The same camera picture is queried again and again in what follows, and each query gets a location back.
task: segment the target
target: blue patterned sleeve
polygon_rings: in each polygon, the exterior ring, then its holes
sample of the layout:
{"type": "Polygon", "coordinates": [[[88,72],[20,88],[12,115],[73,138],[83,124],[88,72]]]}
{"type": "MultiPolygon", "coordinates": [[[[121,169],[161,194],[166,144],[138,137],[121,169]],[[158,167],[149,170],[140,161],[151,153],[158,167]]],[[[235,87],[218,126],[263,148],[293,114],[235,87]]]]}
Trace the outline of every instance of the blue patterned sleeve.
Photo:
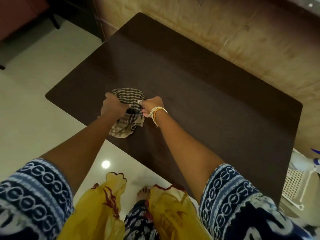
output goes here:
{"type": "Polygon", "coordinates": [[[208,180],[199,215],[216,240],[312,239],[228,164],[220,165],[208,180]]]}
{"type": "Polygon", "coordinates": [[[0,183],[0,238],[55,239],[73,212],[73,196],[56,166],[38,158],[0,183]]]}

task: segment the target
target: floor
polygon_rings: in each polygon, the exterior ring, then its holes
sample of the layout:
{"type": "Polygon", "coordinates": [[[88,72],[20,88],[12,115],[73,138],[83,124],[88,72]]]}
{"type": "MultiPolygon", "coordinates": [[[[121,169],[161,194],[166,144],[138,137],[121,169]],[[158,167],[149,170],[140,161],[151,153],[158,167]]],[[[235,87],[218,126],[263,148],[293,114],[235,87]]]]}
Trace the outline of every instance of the floor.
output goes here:
{"type": "MultiPolygon", "coordinates": [[[[44,19],[0,43],[0,64],[6,66],[0,71],[0,181],[85,127],[49,102],[45,94],[99,47],[101,40],[60,17],[57,19],[59,30],[49,19],[44,19]]],[[[102,183],[108,172],[124,173],[127,179],[121,197],[122,219],[143,186],[170,186],[105,141],[74,197],[75,203],[95,183],[102,183]],[[110,167],[104,169],[102,163],[106,160],[110,167]]]]}

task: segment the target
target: bangle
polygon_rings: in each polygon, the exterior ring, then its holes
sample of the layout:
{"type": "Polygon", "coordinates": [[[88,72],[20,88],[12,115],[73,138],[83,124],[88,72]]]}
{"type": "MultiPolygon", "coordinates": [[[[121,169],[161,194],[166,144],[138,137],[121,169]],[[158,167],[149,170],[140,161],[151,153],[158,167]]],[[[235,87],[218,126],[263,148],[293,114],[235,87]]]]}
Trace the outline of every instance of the bangle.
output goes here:
{"type": "Polygon", "coordinates": [[[155,125],[157,127],[159,127],[159,125],[157,124],[157,121],[156,121],[156,112],[159,110],[159,109],[163,109],[166,113],[168,113],[164,108],[162,107],[154,107],[151,112],[148,114],[148,117],[152,118],[153,122],[155,123],[155,125]]]}

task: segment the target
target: black furniture leg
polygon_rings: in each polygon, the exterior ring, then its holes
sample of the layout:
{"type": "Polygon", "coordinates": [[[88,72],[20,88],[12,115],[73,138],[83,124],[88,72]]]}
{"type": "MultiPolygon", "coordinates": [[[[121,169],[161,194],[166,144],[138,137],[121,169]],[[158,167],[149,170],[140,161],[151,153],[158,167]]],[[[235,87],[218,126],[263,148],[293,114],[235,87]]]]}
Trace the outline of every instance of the black furniture leg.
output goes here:
{"type": "Polygon", "coordinates": [[[55,28],[56,28],[56,29],[60,29],[60,26],[59,26],[59,24],[57,23],[57,20],[54,18],[54,13],[49,10],[48,16],[49,16],[51,22],[54,24],[55,28]]]}

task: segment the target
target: foot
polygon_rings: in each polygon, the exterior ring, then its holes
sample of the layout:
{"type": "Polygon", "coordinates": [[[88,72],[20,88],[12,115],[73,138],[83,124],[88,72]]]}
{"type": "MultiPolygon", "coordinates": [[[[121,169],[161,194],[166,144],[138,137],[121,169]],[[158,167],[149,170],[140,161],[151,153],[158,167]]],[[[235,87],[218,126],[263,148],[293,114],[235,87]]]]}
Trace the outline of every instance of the foot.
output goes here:
{"type": "Polygon", "coordinates": [[[150,187],[145,186],[137,193],[137,202],[139,200],[147,200],[150,196],[150,187]]]}

